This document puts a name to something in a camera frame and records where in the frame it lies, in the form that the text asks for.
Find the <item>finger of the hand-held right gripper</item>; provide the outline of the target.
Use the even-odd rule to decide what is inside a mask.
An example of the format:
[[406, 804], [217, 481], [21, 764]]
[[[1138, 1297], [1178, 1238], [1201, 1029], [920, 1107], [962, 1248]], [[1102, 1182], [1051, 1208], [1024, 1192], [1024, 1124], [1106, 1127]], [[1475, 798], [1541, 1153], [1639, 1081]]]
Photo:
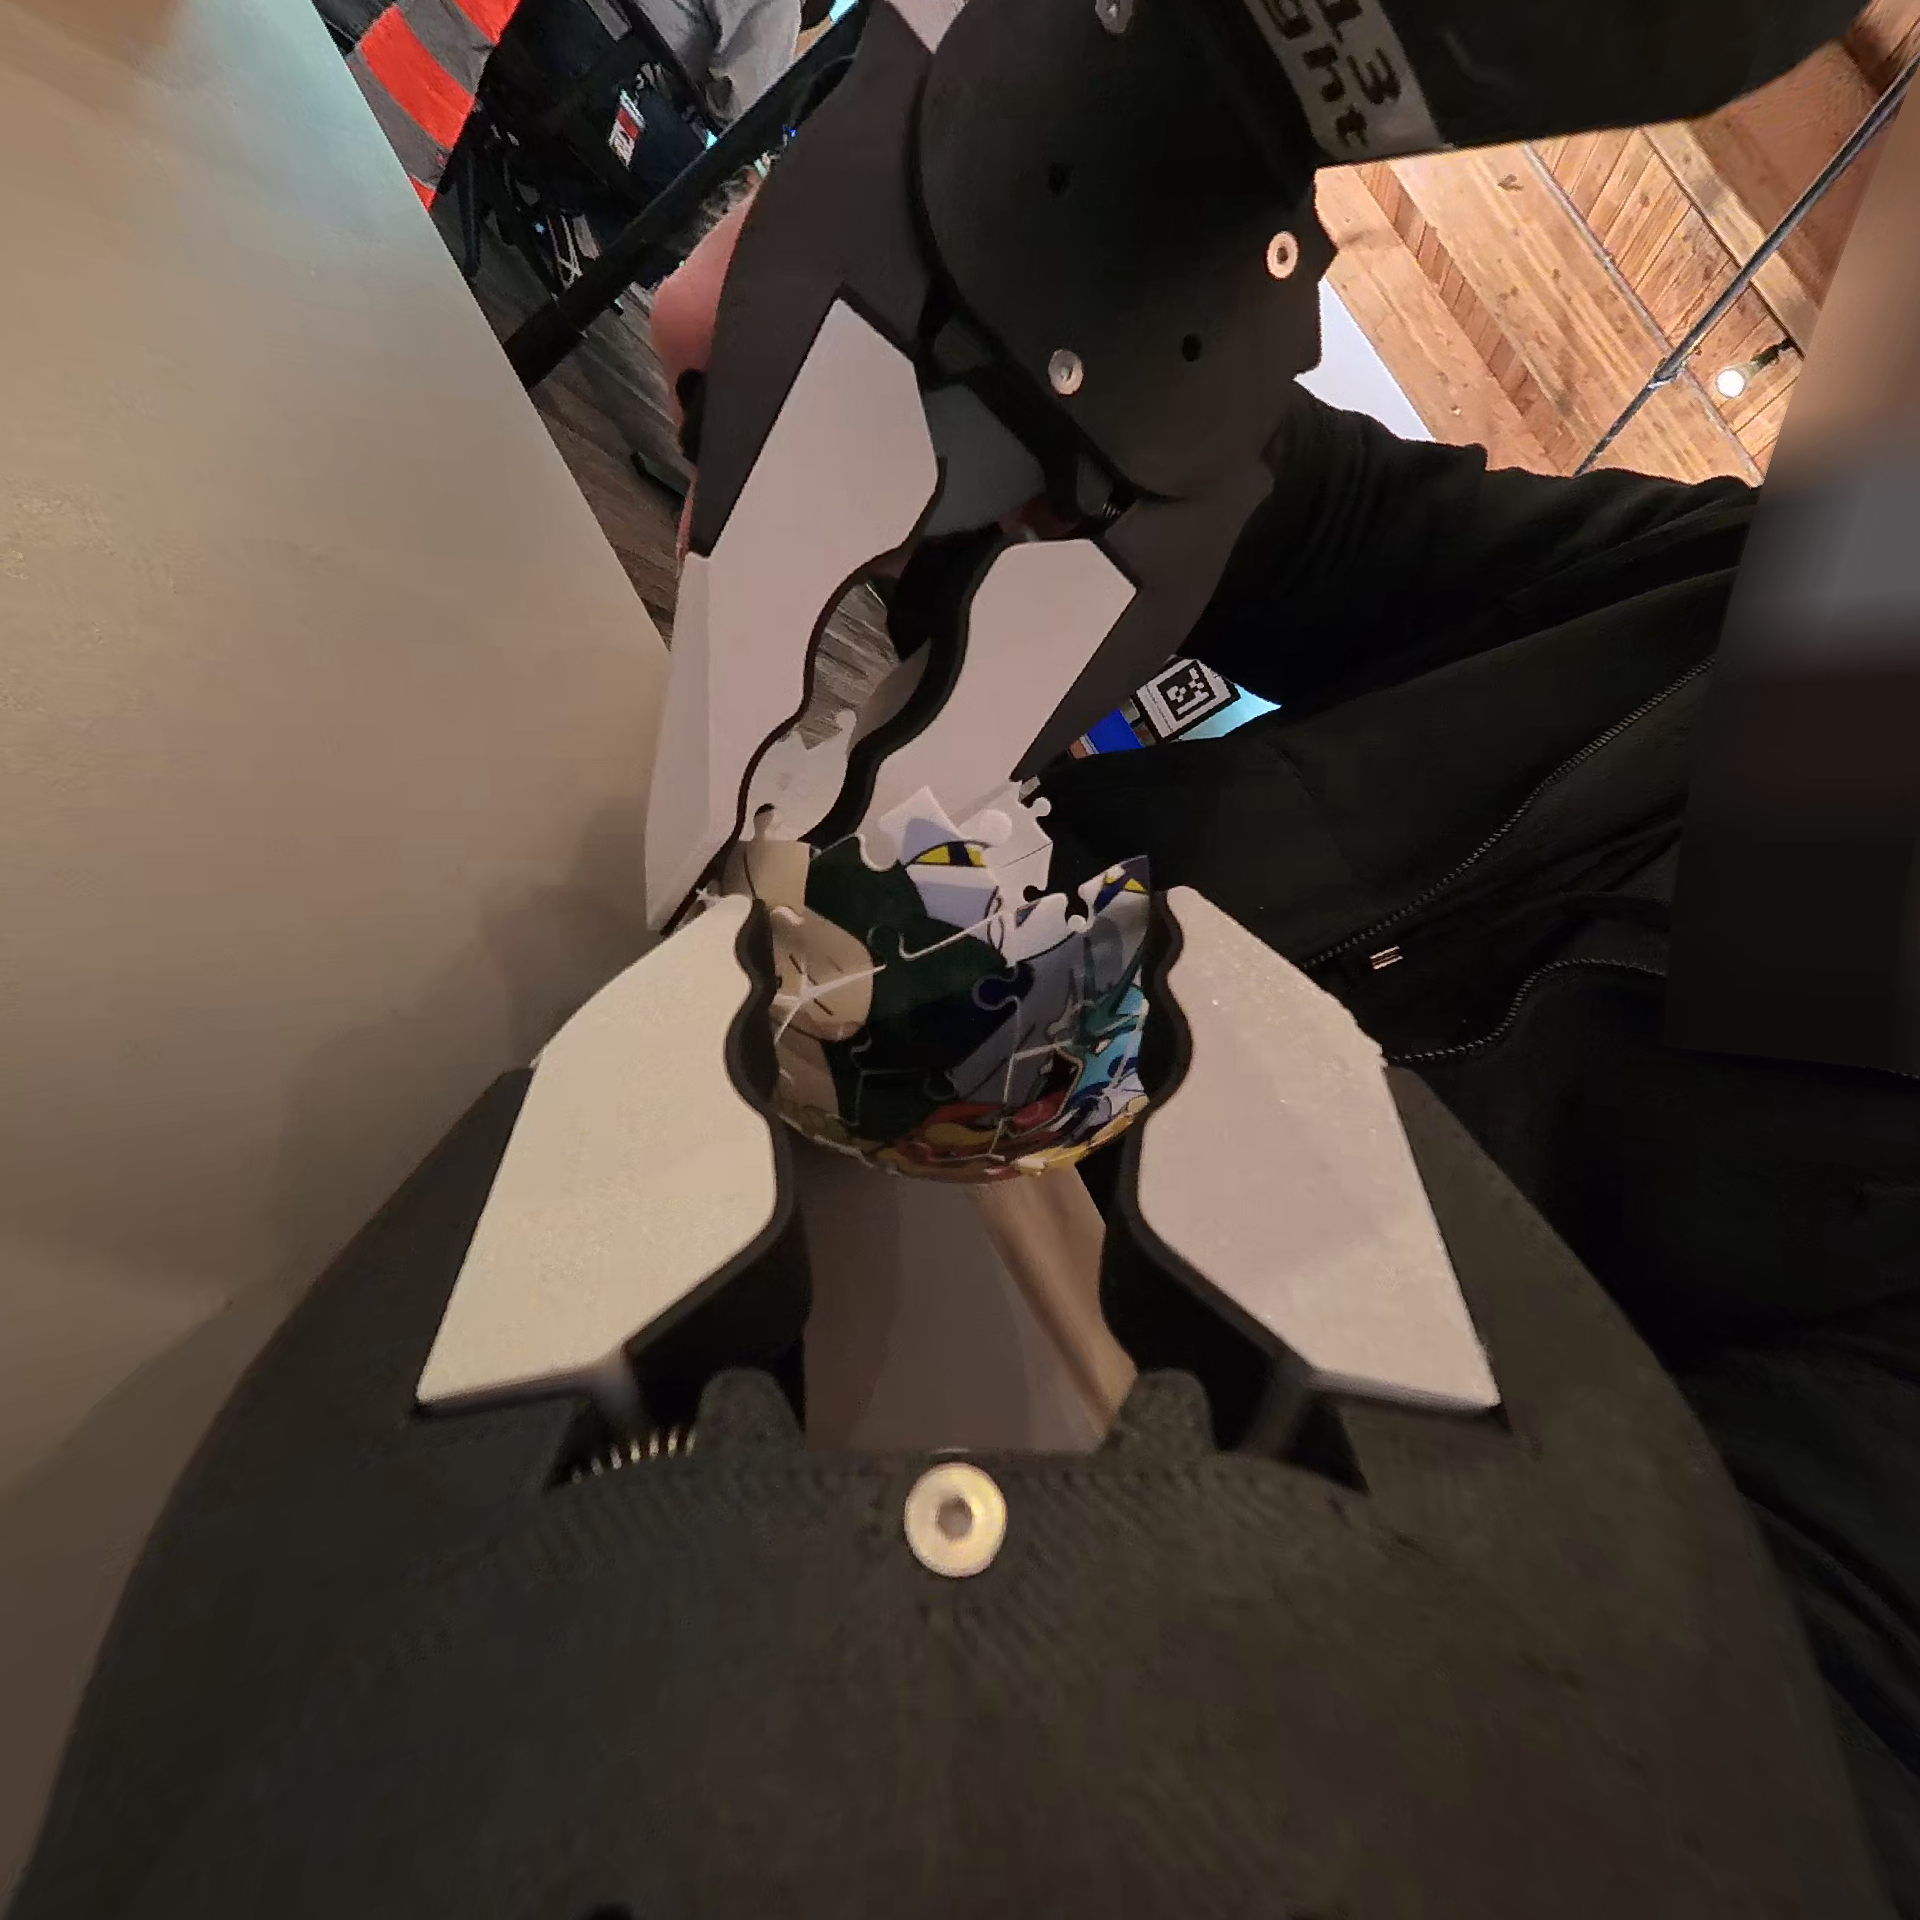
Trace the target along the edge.
[[826, 615], [910, 539], [936, 490], [907, 353], [832, 300], [731, 510], [682, 562], [645, 801], [653, 935], [749, 820], [760, 760], [805, 716]]
[[887, 631], [910, 650], [858, 712], [809, 837], [849, 837], [927, 793], [966, 820], [1037, 745], [1136, 585], [1089, 539], [933, 539], [906, 565]]

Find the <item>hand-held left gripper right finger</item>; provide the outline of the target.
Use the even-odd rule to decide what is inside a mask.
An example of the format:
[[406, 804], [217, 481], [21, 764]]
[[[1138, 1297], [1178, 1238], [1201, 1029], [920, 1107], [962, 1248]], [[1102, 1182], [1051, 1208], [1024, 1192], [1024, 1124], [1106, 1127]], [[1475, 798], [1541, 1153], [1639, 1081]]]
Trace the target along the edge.
[[1138, 1077], [1106, 1208], [1106, 1327], [1198, 1385], [1223, 1451], [1329, 1401], [1502, 1405], [1378, 1045], [1194, 889], [1152, 898]]

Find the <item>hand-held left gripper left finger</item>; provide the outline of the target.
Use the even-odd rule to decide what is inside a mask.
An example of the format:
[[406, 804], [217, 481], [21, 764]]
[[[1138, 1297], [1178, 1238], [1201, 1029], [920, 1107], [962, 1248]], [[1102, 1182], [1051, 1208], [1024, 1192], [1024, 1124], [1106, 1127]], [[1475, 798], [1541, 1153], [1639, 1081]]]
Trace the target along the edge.
[[538, 1054], [418, 1379], [431, 1414], [581, 1401], [691, 1421], [705, 1382], [795, 1397], [809, 1271], [773, 1114], [773, 932], [721, 899]]

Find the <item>partly built puzzle ball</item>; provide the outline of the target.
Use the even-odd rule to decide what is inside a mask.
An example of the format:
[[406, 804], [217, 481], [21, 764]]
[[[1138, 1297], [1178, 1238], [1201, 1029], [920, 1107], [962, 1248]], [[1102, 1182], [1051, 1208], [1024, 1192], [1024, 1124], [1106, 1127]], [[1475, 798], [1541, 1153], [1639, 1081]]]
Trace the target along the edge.
[[849, 745], [849, 711], [773, 745], [717, 879], [766, 909], [777, 1117], [901, 1178], [1087, 1160], [1148, 1110], [1148, 859], [1060, 859], [1020, 785], [960, 811], [923, 787], [845, 837], [800, 833]]

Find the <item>person's right hand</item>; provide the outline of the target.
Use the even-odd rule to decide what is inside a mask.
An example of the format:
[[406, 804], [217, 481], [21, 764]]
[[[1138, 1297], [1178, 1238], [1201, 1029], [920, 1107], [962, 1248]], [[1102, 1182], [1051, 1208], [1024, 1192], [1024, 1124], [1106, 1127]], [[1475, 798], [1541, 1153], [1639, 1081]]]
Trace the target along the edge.
[[691, 499], [705, 431], [705, 388], [721, 288], [731, 264], [731, 238], [710, 231], [702, 246], [659, 284], [652, 314], [653, 354], [674, 414], [674, 437], [688, 468], [674, 558], [682, 562], [691, 530]]

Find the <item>black white patterned badge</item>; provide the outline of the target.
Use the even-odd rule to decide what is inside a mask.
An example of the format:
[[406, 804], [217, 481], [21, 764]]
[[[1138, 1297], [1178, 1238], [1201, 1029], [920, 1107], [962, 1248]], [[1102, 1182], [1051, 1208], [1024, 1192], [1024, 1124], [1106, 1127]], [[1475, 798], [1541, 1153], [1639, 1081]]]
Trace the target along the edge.
[[1242, 689], [1198, 662], [1168, 662], [1077, 741], [1077, 757], [1133, 752], [1198, 734], [1237, 708]]

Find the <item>orange padded panel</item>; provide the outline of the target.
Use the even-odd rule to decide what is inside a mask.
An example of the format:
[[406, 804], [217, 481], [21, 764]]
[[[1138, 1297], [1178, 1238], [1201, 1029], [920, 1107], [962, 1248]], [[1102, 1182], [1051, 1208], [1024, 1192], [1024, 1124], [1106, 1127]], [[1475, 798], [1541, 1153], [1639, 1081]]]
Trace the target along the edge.
[[472, 45], [465, 33], [452, 33], [449, 49], [439, 52], [420, 36], [423, 26], [446, 26], [439, 4], [380, 7], [351, 46], [348, 75], [416, 197], [431, 207], [472, 112], [472, 91], [446, 60], [472, 56]]

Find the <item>black ceiling pipe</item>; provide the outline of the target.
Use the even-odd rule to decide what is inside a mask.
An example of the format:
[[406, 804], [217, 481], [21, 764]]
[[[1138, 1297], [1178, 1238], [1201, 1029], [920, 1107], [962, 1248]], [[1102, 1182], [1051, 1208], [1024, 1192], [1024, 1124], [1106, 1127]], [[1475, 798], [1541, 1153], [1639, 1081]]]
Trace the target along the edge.
[[1905, 105], [1905, 95], [1910, 85], [1918, 81], [1918, 56], [1910, 56], [1897, 75], [1884, 85], [1883, 95], [1874, 101], [1874, 107], [1861, 117], [1861, 121], [1848, 132], [1848, 138], [1835, 147], [1835, 154], [1822, 166], [1817, 179], [1791, 202], [1791, 207], [1782, 215], [1782, 220], [1758, 233], [1752, 246], [1729, 246], [1714, 225], [1714, 218], [1736, 207], [1740, 215], [1740, 222], [1752, 222], [1750, 212], [1743, 207], [1740, 197], [1732, 194], [1732, 189], [1717, 189], [1717, 202], [1710, 205], [1697, 197], [1697, 192], [1688, 186], [1688, 176], [1684, 166], [1691, 166], [1696, 176], [1711, 173], [1710, 161], [1703, 158], [1703, 151], [1691, 132], [1687, 132], [1681, 125], [1668, 127], [1648, 127], [1645, 143], [1651, 145], [1654, 156], [1660, 156], [1662, 167], [1668, 176], [1687, 192], [1691, 207], [1697, 218], [1714, 231], [1720, 249], [1736, 259], [1732, 277], [1724, 284], [1724, 288], [1710, 300], [1710, 307], [1688, 324], [1688, 330], [1667, 343], [1662, 357], [1645, 372], [1642, 388], [1632, 396], [1632, 402], [1621, 409], [1621, 415], [1606, 427], [1606, 432], [1590, 444], [1583, 460], [1577, 461], [1573, 473], [1590, 473], [1599, 468], [1599, 460], [1621, 444], [1626, 431], [1642, 415], [1642, 409], [1654, 402], [1654, 396], [1667, 393], [1671, 385], [1681, 378], [1691, 378], [1691, 357], [1710, 343], [1710, 336], [1737, 310], [1740, 298], [1746, 292], [1756, 292], [1762, 281], [1772, 271], [1772, 265], [1784, 258], [1786, 243], [1802, 231], [1802, 225], [1811, 220], [1811, 215], [1834, 194], [1834, 189], [1858, 166], [1861, 156], [1874, 147], [1874, 143], [1887, 131], [1887, 125], [1897, 120], [1900, 107]]

